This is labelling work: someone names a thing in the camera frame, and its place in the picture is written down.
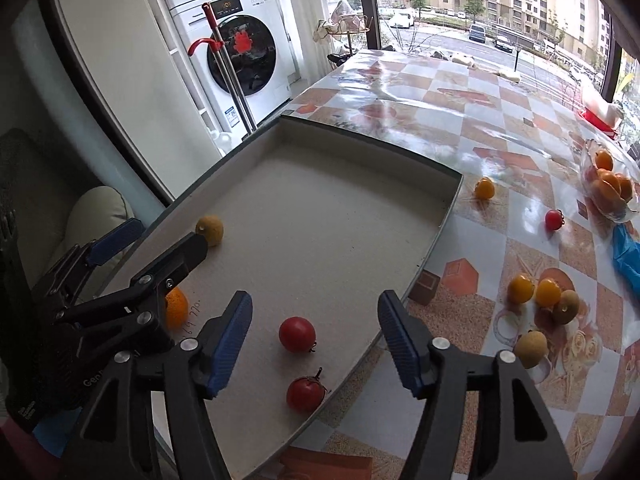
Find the large orange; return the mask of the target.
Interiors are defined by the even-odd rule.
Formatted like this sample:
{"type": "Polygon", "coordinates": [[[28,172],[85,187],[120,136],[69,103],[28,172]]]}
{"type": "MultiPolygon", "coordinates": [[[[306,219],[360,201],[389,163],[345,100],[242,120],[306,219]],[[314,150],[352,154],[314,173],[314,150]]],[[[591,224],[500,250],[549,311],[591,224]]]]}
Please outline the large orange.
{"type": "Polygon", "coordinates": [[[180,330],[189,317],[190,306],[186,295],[176,287],[166,296],[166,326],[168,330],[180,330]]]}

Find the small yellow orange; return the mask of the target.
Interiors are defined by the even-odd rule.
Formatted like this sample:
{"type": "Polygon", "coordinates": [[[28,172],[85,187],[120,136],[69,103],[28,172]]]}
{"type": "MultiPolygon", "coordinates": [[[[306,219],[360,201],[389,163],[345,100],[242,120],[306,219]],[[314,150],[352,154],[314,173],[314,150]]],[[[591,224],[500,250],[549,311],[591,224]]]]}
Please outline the small yellow orange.
{"type": "Polygon", "coordinates": [[[536,289],[533,279],[524,273],[514,276],[506,289],[511,304],[526,304],[534,296],[536,289]]]}
{"type": "Polygon", "coordinates": [[[552,278],[543,278],[535,290],[535,301],[543,309],[552,309],[561,299],[562,288],[552,278]]]}
{"type": "Polygon", "coordinates": [[[496,186],[493,180],[482,177],[474,186],[474,197],[477,200],[491,200],[496,194],[496,186]]]}

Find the red cherry tomato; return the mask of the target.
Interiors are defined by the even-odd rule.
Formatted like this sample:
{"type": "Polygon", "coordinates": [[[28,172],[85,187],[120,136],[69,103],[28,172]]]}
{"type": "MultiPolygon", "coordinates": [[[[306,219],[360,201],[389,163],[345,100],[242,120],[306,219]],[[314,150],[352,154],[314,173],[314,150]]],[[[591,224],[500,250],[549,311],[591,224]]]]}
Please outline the red cherry tomato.
{"type": "Polygon", "coordinates": [[[314,350],[317,336],[311,322],[300,316],[292,316],[280,325],[279,339],[289,352],[305,353],[314,350]]]}

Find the beige chair cushion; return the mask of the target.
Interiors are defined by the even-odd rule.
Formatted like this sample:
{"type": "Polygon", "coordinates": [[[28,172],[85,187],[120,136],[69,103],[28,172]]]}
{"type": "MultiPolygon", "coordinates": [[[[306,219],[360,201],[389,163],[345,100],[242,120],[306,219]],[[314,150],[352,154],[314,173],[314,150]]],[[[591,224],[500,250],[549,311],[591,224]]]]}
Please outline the beige chair cushion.
{"type": "Polygon", "coordinates": [[[84,246],[98,240],[131,218],[134,210],[114,188],[102,185],[85,192],[68,215],[62,242],[55,248],[47,269],[74,245],[84,246]]]}

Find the grey cardboard tray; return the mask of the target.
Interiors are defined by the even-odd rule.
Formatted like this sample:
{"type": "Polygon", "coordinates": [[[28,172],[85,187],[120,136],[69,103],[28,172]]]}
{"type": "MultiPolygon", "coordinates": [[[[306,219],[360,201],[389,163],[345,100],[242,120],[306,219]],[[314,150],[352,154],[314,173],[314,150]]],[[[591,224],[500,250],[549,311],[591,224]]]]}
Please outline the grey cardboard tray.
{"type": "Polygon", "coordinates": [[[126,253],[104,292],[125,287],[155,257],[214,214],[224,238],[181,282],[184,336],[220,315],[235,292],[253,319],[229,385],[206,405],[232,478],[265,465],[308,425],[288,385],[323,368],[336,390],[378,338],[378,296],[406,296],[457,198],[459,171],[364,134],[281,117],[221,159],[126,253]],[[284,320],[306,318],[314,350],[292,353],[284,320]]]}

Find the small red tomato far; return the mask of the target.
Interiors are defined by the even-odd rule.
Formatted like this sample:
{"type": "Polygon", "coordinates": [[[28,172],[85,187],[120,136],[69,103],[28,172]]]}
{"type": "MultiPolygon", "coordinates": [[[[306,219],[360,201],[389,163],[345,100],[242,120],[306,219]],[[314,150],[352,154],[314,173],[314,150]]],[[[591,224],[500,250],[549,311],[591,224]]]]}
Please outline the small red tomato far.
{"type": "Polygon", "coordinates": [[[559,209],[550,209],[544,216],[544,228],[548,232],[556,232],[565,224],[565,218],[559,209]]]}

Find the blue rubber gloves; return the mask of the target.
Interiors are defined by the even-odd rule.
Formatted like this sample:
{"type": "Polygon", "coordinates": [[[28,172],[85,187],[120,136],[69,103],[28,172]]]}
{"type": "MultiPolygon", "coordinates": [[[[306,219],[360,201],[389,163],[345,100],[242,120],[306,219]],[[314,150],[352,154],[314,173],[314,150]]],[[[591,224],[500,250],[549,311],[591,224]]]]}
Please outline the blue rubber gloves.
{"type": "Polygon", "coordinates": [[[618,224],[613,229],[613,266],[623,278],[634,298],[640,296],[640,252],[639,243],[628,233],[627,229],[618,224]]]}

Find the oranges in bowl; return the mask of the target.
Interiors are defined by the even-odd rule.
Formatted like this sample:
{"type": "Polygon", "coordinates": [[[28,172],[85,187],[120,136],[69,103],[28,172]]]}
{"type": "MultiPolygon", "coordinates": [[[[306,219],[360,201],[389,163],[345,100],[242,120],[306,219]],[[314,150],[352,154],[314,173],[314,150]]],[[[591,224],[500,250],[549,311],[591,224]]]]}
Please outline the oranges in bowl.
{"type": "Polygon", "coordinates": [[[601,214],[620,217],[634,198],[634,182],[616,172],[614,157],[606,148],[589,150],[584,171],[586,189],[601,214]]]}

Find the glass fruit bowl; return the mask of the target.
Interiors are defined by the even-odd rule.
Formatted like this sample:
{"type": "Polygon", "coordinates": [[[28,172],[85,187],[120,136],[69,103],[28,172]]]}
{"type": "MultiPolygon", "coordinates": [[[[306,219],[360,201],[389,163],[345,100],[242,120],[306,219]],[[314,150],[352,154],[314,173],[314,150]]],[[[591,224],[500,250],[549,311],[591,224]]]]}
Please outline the glass fruit bowl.
{"type": "Polygon", "coordinates": [[[625,223],[639,214],[639,168],[606,136],[590,139],[582,150],[580,180],[601,214],[625,223]]]}

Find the red basin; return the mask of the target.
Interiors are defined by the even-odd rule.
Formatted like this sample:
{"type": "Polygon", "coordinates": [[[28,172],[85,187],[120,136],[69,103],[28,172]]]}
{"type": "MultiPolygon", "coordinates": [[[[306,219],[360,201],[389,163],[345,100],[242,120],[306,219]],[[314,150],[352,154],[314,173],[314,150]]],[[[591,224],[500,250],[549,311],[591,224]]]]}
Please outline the red basin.
{"type": "Polygon", "coordinates": [[[593,113],[591,110],[588,110],[588,108],[585,108],[580,113],[580,116],[582,116],[582,118],[584,118],[586,122],[589,122],[591,125],[593,125],[593,127],[596,127],[597,129],[602,131],[604,134],[606,134],[610,139],[612,140],[616,139],[616,136],[617,136],[616,131],[611,126],[609,126],[606,122],[600,119],[596,113],[593,113]]]}

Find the white washing machine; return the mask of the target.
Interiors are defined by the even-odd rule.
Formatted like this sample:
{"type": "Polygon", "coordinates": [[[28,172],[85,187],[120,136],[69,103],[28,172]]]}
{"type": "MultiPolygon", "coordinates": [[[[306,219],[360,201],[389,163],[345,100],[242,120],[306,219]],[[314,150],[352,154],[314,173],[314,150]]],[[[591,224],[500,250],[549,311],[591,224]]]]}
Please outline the white washing machine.
{"type": "Polygon", "coordinates": [[[202,9],[210,5],[255,125],[292,98],[298,70],[277,0],[165,2],[185,47],[212,33],[202,9]]]}

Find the shoe rack with shoes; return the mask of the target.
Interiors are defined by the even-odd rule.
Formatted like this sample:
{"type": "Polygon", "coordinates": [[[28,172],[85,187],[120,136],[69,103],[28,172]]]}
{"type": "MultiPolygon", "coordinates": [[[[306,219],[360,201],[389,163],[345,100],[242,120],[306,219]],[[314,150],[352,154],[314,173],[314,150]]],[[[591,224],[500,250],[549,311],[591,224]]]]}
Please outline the shoe rack with shoes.
{"type": "Polygon", "coordinates": [[[355,10],[347,0],[340,0],[328,18],[318,21],[312,40],[316,44],[333,44],[326,58],[333,68],[345,64],[356,52],[355,40],[366,39],[371,19],[355,10]]]}

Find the red handled broom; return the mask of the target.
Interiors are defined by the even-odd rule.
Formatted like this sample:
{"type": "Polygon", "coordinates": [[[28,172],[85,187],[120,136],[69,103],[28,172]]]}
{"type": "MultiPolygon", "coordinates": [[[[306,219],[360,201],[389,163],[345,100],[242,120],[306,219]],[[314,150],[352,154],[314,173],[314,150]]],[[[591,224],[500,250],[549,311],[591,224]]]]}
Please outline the red handled broom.
{"type": "Polygon", "coordinates": [[[205,44],[206,47],[209,48],[209,52],[213,55],[214,60],[220,69],[222,79],[227,85],[228,91],[232,97],[236,110],[239,113],[246,133],[253,134],[257,130],[257,127],[241,88],[238,76],[236,76],[231,58],[228,55],[224,38],[222,38],[221,32],[219,31],[212,6],[208,2],[204,2],[202,4],[202,10],[205,14],[206,21],[209,24],[210,35],[193,41],[188,47],[188,50],[186,50],[186,53],[189,56],[193,56],[195,50],[202,44],[205,44]]]}

